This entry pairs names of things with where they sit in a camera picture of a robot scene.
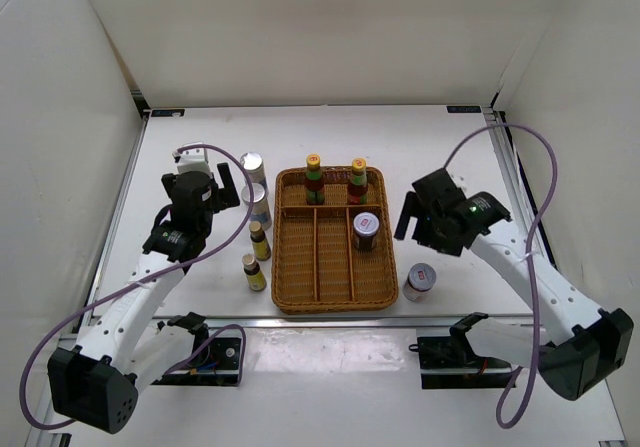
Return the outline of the white-lid spice jar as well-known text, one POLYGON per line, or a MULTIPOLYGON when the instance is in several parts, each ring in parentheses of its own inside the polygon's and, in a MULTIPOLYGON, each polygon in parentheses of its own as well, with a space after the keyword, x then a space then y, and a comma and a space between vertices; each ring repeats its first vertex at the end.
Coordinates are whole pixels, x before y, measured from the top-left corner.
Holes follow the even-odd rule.
POLYGON ((354 247, 362 252, 372 251, 380 228, 378 217, 371 212, 359 213, 353 219, 352 228, 354 247))
POLYGON ((437 274, 434 268, 426 263, 416 263, 408 271, 402 292, 412 301, 419 302, 435 286, 437 274))

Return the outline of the yellow-cap sauce bottle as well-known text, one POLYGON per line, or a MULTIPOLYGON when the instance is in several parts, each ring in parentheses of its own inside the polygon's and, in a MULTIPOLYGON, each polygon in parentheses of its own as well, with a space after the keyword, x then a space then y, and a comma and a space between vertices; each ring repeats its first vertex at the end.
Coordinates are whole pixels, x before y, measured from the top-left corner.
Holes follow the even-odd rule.
POLYGON ((347 187, 347 202, 350 205, 367 203, 368 179, 366 167, 367 164, 363 158, 355 158, 352 161, 347 187))
POLYGON ((320 156, 316 153, 309 154, 306 158, 304 185, 306 202, 309 205, 323 205, 325 203, 324 171, 321 167, 320 156))

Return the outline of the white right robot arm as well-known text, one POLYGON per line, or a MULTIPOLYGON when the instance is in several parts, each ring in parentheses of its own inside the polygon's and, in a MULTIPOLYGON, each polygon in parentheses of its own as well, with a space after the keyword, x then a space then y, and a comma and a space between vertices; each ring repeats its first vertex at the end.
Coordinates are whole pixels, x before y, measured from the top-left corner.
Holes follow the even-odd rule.
POLYGON ((475 312, 449 329, 449 354, 460 366, 481 358, 533 363, 560 397, 575 401, 625 362, 634 322, 621 308, 607 311, 586 297, 544 257, 534 253, 510 212, 494 196, 465 195, 446 169, 415 181, 394 237, 408 236, 438 253, 464 250, 492 267, 531 308, 542 333, 475 312))

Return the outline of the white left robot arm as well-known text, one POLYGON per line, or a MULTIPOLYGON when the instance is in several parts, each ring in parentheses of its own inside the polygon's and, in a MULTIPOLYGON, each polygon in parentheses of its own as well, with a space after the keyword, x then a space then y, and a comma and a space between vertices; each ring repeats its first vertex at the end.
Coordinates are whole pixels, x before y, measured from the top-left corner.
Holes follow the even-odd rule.
POLYGON ((70 349, 47 363, 54 410, 104 432, 121 431, 138 397, 167 372, 198 367, 210 354, 204 317, 170 319, 148 341, 141 338, 164 299, 205 249, 214 214, 240 204, 227 164, 217 174, 165 174, 170 199, 158 213, 130 281, 99 321, 70 349))

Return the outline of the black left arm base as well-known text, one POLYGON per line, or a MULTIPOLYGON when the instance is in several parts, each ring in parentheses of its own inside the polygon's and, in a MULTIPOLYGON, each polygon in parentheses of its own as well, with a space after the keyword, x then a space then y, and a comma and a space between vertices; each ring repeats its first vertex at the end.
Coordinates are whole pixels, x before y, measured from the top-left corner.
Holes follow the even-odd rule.
POLYGON ((247 335, 238 324, 212 332, 204 316, 190 312, 157 327, 179 327, 194 337, 193 351, 204 349, 184 367, 164 374, 154 385, 239 387, 243 375, 247 335))

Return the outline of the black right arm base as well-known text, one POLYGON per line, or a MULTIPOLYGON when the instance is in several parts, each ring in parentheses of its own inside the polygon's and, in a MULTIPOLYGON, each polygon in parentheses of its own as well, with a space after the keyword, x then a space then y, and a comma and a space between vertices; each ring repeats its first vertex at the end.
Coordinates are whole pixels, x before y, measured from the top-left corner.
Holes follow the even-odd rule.
POLYGON ((408 350, 418 357, 423 390, 502 389, 513 371, 509 363, 494 358, 461 361, 448 337, 418 337, 408 350))

